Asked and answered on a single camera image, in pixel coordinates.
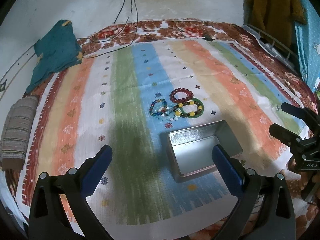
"open tin box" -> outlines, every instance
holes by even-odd
[[[195,179],[216,171],[212,149],[220,144],[230,157],[242,148],[225,120],[170,132],[168,157],[176,182]]]

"blue gripper pad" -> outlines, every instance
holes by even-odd
[[[240,198],[243,194],[243,181],[225,154],[227,153],[223,149],[220,149],[218,145],[216,145],[212,149],[212,160],[216,165],[223,181],[227,185],[230,194]]]
[[[97,188],[103,174],[106,172],[112,160],[112,149],[105,145],[96,155],[95,162],[81,181],[80,194],[83,198],[91,196]]]

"striped pillow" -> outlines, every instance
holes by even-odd
[[[5,122],[4,122],[4,125],[3,125],[1,139],[0,139],[0,165],[1,166],[2,166],[2,164],[1,164],[1,161],[2,161],[2,142],[3,142],[5,131],[7,129],[7,126],[9,124],[10,118],[12,116],[13,107],[14,107],[14,105],[11,106],[11,108],[9,110],[9,113],[7,115],[7,118],[5,119]]]
[[[3,170],[22,170],[37,105],[38,98],[30,96],[19,99],[12,106],[12,112],[2,140]]]

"blue stripe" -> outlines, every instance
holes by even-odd
[[[249,60],[247,60],[241,53],[239,53],[237,50],[232,48],[229,44],[219,42],[221,46],[229,50],[246,68],[248,68],[251,72],[253,72],[257,78],[259,78],[267,87],[268,89],[275,95],[275,97],[281,102],[281,103],[289,103],[291,102],[283,95],[281,91],[271,82],[269,77],[266,76],[265,73],[263,73],[261,70],[259,70],[254,64],[252,64]],[[294,116],[292,116],[293,120],[299,125],[301,129],[305,127],[305,123]]]
[[[160,121],[149,114],[150,104],[156,99],[155,94],[161,93],[159,98],[170,102],[169,95],[173,91],[170,79],[163,69],[154,47],[150,43],[140,43],[132,46],[133,61],[140,88],[142,108],[146,116],[147,126],[150,131],[154,152],[158,158],[160,169],[160,179],[162,180],[162,192],[169,203],[174,216],[190,211],[195,207],[212,202],[212,198],[219,199],[228,194],[228,190],[222,186],[213,174],[208,174],[198,179],[184,183],[176,183],[169,171],[169,161],[167,158],[167,134],[173,130],[180,130],[190,127],[187,119],[179,118],[171,122],[171,129],[165,128],[167,121]],[[195,184],[197,189],[188,190],[187,186]]]

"teal cloth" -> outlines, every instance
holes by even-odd
[[[37,85],[50,76],[68,67],[80,64],[81,47],[73,34],[72,23],[62,26],[66,20],[58,21],[55,26],[34,45],[40,61],[33,69],[30,85],[26,92],[31,92]]]

